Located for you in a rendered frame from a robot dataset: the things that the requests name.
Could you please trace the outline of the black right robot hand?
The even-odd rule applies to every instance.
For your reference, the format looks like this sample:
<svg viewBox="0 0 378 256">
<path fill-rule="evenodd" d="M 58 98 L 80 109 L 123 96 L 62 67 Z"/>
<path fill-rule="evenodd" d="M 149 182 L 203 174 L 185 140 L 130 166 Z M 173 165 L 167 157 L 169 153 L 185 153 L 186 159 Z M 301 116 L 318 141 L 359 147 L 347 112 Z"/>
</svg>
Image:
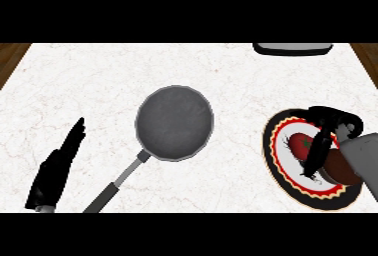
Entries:
<svg viewBox="0 0 378 256">
<path fill-rule="evenodd" d="M 313 174 L 322 168 L 328 157 L 332 145 L 331 134 L 337 132 L 341 125 L 352 126 L 347 130 L 347 138 L 355 139 L 362 134 L 363 121 L 358 115 L 325 106 L 310 107 L 304 112 L 297 113 L 297 116 L 321 128 L 313 138 L 304 162 L 303 175 L 313 178 Z"/>
</svg>

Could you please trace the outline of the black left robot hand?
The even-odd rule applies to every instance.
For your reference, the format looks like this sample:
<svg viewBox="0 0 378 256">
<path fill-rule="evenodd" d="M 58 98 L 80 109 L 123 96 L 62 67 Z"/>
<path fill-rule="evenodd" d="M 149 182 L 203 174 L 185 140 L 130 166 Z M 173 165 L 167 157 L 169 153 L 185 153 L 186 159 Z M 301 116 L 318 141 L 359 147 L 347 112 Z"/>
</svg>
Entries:
<svg viewBox="0 0 378 256">
<path fill-rule="evenodd" d="M 25 202 L 25 208 L 36 211 L 43 205 L 56 205 L 65 189 L 71 164 L 79 152 L 80 144 L 86 137 L 84 118 L 80 118 L 74 124 L 59 149 L 55 149 L 40 164 L 30 194 Z"/>
</svg>

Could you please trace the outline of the red tomato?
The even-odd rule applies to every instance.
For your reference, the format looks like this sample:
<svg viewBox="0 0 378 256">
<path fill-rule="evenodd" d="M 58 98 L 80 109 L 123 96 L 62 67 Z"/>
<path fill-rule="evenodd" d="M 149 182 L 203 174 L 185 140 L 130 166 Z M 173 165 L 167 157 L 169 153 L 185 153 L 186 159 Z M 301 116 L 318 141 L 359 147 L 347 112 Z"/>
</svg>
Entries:
<svg viewBox="0 0 378 256">
<path fill-rule="evenodd" d="M 288 139 L 288 147 L 290 147 L 291 153 L 294 157 L 301 161 L 307 159 L 312 143 L 313 143 L 313 138 L 303 133 L 293 134 Z"/>
</svg>

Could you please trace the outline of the black red white plate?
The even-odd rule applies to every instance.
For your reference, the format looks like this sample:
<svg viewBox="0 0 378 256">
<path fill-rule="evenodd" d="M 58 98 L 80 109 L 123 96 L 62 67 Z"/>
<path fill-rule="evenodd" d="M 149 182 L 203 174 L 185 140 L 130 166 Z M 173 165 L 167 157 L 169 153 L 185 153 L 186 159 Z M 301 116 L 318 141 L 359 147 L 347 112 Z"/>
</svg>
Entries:
<svg viewBox="0 0 378 256">
<path fill-rule="evenodd" d="M 294 109 L 281 111 L 268 121 L 263 132 L 263 154 L 270 174 L 291 198 L 313 209 L 335 211 L 356 201 L 362 185 L 332 184 L 319 173 L 310 179 L 303 175 L 304 161 L 299 160 L 288 147 L 293 134 L 315 138 L 321 129 L 304 118 L 293 115 Z"/>
</svg>

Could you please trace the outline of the grey frying pan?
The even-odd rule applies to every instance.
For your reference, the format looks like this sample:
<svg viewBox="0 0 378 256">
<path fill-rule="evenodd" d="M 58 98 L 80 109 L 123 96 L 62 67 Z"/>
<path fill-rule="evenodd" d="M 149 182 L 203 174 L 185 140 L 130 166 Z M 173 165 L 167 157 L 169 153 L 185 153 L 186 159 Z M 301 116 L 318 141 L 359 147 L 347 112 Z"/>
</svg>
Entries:
<svg viewBox="0 0 378 256">
<path fill-rule="evenodd" d="M 172 85 L 158 89 L 138 110 L 135 128 L 142 150 L 136 160 L 84 212 L 102 211 L 127 177 L 151 157 L 169 162 L 192 158 L 207 145 L 213 127 L 214 114 L 204 95 L 189 86 Z"/>
</svg>

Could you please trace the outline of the grey appliance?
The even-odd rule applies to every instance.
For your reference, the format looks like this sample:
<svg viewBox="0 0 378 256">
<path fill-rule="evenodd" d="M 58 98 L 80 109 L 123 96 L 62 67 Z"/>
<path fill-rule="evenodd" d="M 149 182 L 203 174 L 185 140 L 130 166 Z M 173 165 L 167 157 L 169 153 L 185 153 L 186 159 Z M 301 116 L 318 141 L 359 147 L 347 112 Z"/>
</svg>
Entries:
<svg viewBox="0 0 378 256">
<path fill-rule="evenodd" d="M 332 43 L 254 43 L 253 48 L 259 54 L 272 56 L 316 56 L 325 55 Z"/>
</svg>

